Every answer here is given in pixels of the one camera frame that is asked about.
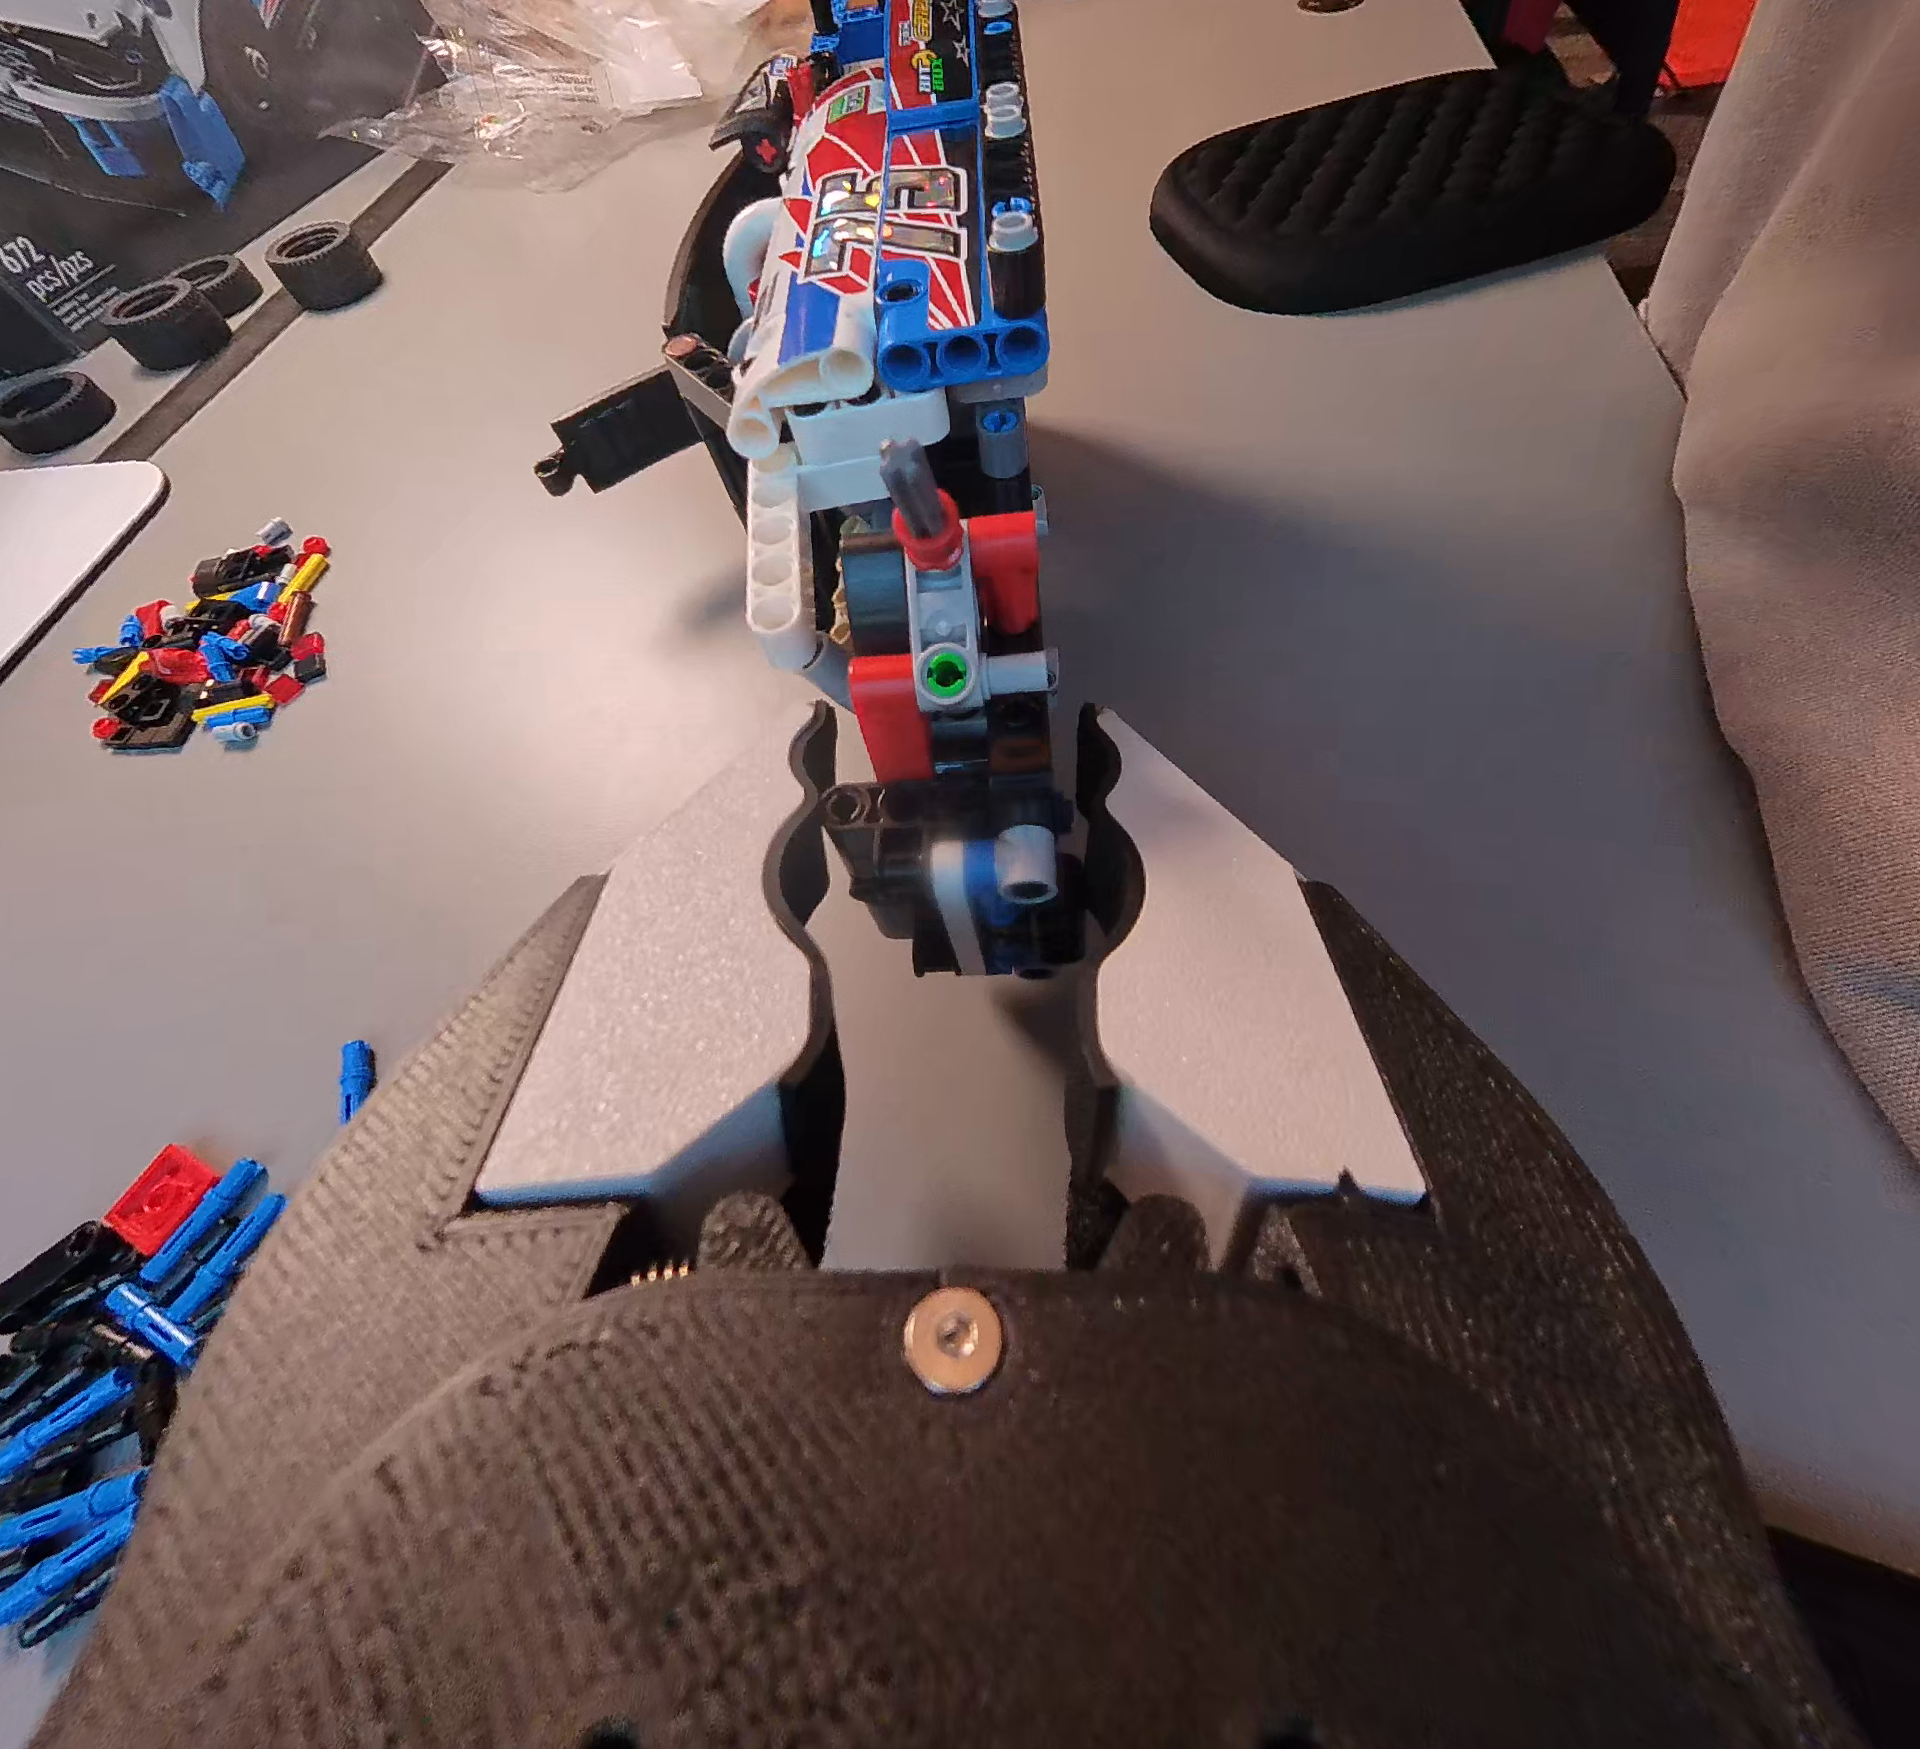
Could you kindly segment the clear plastic bags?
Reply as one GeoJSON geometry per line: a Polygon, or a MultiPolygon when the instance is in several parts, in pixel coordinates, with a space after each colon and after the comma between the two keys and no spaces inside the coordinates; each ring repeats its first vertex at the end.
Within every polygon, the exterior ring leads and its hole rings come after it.
{"type": "Polygon", "coordinates": [[[768,57],[805,57],[809,0],[401,0],[440,84],[328,126],[378,152],[489,161],[565,189],[652,136],[710,124],[768,57]]]}

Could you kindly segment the person's torso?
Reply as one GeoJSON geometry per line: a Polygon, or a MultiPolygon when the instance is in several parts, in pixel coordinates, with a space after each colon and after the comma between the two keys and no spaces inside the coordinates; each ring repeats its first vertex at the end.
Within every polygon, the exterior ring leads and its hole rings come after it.
{"type": "Polygon", "coordinates": [[[1647,328],[1793,952],[1918,1147],[1918,0],[1760,0],[1647,328]]]}

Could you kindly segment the pile of mixed lego pieces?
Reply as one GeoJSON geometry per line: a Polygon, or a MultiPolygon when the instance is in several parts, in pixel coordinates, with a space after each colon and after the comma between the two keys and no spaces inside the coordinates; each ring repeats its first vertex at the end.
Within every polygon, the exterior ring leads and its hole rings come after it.
{"type": "Polygon", "coordinates": [[[185,601],[133,608],[109,644],[74,661],[94,681],[91,738],[107,754],[179,754],[195,738],[252,754],[277,718],[328,675],[316,592],[324,536],[277,519],[198,563],[185,601]]]}

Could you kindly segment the black lego box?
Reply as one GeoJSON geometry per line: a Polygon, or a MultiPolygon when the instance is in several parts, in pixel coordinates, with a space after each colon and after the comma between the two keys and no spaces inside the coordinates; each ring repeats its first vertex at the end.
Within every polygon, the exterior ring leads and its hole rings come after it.
{"type": "Polygon", "coordinates": [[[334,127],[420,90],[423,31],[417,0],[2,0],[5,378],[343,179],[334,127]]]}

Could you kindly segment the white book stand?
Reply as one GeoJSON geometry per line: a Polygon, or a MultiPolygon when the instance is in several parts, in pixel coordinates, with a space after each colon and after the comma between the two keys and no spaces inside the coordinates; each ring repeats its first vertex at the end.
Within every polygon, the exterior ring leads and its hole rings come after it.
{"type": "Polygon", "coordinates": [[[2,472],[2,674],[146,526],[167,491],[149,462],[2,472]]]}

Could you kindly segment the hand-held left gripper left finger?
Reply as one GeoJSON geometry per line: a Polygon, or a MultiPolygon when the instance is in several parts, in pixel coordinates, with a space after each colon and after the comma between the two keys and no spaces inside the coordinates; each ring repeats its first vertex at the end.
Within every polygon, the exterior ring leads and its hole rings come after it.
{"type": "Polygon", "coordinates": [[[836,1038],[806,923],[828,894],[824,703],[782,718],[616,860],[474,1196],[638,1201],[673,1249],[736,1192],[828,1234],[836,1038]]]}

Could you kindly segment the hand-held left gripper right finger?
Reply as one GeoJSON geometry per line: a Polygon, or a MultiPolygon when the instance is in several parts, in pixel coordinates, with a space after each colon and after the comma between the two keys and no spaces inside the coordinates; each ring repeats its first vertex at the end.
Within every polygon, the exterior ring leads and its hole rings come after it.
{"type": "Polygon", "coordinates": [[[1178,1198],[1227,1265],[1272,1201],[1427,1196],[1293,866],[1115,711],[1079,803],[1099,926],[1072,1077],[1072,1187],[1178,1198]]]}

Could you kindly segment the lego race car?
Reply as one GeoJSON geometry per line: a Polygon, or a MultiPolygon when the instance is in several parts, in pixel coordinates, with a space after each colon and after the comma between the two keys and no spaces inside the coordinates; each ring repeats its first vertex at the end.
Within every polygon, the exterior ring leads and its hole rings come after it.
{"type": "Polygon", "coordinates": [[[826,803],[853,897],[919,974],[1047,977],[1085,950],[1057,785],[1045,221],[1015,0],[811,0],[712,144],[663,366],[554,425],[554,497],[708,447],[748,533],[762,655],[851,707],[826,803]]]}

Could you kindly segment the pile of blue lego pieces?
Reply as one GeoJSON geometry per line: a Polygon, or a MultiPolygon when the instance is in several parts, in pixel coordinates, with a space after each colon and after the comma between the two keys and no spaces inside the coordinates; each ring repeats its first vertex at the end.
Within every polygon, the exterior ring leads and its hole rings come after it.
{"type": "Polygon", "coordinates": [[[179,1385],[284,1205],[259,1161],[217,1171],[171,1144],[5,1280],[2,1627],[18,1647],[109,1590],[179,1385]]]}

